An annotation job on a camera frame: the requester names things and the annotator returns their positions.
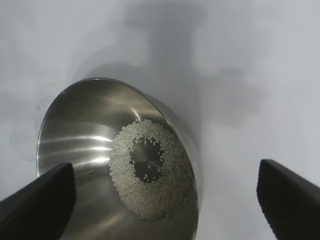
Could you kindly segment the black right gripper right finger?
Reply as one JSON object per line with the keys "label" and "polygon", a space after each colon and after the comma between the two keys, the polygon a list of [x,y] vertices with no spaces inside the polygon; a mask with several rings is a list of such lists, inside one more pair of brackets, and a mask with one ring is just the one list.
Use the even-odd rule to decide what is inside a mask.
{"label": "black right gripper right finger", "polygon": [[320,188],[272,159],[263,159],[256,194],[278,240],[320,238]]}

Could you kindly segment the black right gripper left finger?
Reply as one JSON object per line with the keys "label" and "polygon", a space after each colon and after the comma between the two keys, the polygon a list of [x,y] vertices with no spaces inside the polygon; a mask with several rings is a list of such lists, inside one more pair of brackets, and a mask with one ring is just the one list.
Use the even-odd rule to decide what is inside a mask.
{"label": "black right gripper left finger", "polygon": [[59,240],[75,203],[73,166],[58,164],[0,202],[0,238]]}

